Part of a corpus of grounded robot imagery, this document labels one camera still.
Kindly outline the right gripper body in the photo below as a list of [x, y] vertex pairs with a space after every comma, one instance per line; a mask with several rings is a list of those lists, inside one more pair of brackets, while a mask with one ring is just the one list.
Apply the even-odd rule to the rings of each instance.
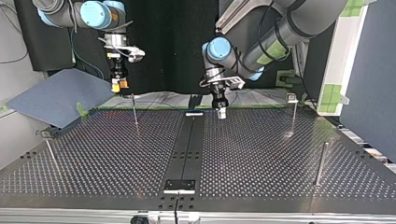
[[128, 69], [125, 66], [125, 59], [123, 57], [110, 59], [110, 77], [111, 78], [128, 77]]

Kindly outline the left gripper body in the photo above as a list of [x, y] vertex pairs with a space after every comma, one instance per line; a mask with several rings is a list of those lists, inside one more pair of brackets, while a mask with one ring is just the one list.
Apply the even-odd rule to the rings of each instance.
[[226, 87], [222, 84], [212, 85], [210, 88], [210, 92], [212, 94], [212, 107], [215, 109], [220, 109], [223, 107], [227, 107], [229, 105], [229, 101], [225, 96]]

